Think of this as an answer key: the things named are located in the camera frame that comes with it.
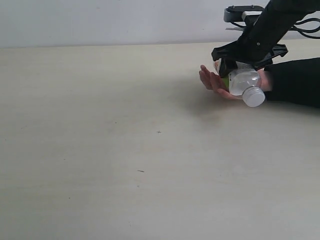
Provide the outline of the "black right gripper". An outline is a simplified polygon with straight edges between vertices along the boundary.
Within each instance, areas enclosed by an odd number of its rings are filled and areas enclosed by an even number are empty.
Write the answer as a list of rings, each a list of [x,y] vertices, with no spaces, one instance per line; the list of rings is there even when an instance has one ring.
[[[227,77],[238,68],[237,62],[260,68],[274,57],[283,57],[288,50],[278,42],[298,21],[319,9],[318,0],[271,0],[260,15],[247,15],[241,36],[211,53],[218,60],[219,76]]]

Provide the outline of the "black sleeved forearm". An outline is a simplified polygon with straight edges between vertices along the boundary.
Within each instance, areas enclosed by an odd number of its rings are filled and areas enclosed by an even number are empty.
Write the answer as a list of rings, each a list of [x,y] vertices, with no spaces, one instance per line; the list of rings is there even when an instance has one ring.
[[[320,59],[308,58],[268,65],[264,68],[271,80],[268,101],[320,107]]]

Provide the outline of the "person's bare hand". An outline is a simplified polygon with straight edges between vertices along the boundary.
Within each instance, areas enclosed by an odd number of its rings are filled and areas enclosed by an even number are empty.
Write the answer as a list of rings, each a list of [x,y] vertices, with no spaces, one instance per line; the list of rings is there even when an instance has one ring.
[[[259,69],[257,72],[260,76],[260,81],[258,83],[260,89],[263,92],[271,92],[273,89],[273,80],[270,77],[269,73],[267,71],[264,71],[264,69]],[[240,96],[233,96],[232,94],[230,94],[229,89],[226,87],[221,77],[214,72],[209,71],[205,65],[202,64],[200,66],[200,70],[198,73],[202,84],[207,90],[214,91],[224,99],[241,99]]]

